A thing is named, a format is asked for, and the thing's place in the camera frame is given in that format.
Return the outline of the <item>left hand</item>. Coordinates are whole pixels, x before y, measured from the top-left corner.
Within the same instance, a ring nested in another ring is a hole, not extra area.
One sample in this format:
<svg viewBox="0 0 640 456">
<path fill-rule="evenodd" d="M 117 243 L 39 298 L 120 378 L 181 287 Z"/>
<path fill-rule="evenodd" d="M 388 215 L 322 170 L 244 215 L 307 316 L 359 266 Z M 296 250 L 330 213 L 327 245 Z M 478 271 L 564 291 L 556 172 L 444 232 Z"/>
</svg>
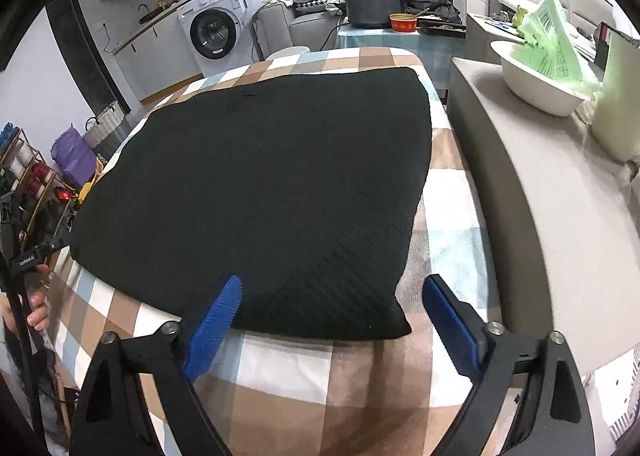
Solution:
<svg viewBox="0 0 640 456">
<path fill-rule="evenodd" d="M 35 329 L 37 332 L 45 331 L 50 323 L 50 311 L 47 302 L 48 284 L 50 283 L 50 268 L 47 265 L 37 265 L 37 273 L 41 275 L 39 286 L 35 291 L 29 295 L 30 312 L 26 321 L 29 326 Z M 14 319 L 13 312 L 9 304 L 8 298 L 5 295 L 1 295 L 1 310 L 4 325 L 8 328 L 8 331 L 15 337 L 18 336 L 18 330 L 16 326 L 16 320 Z"/>
</svg>

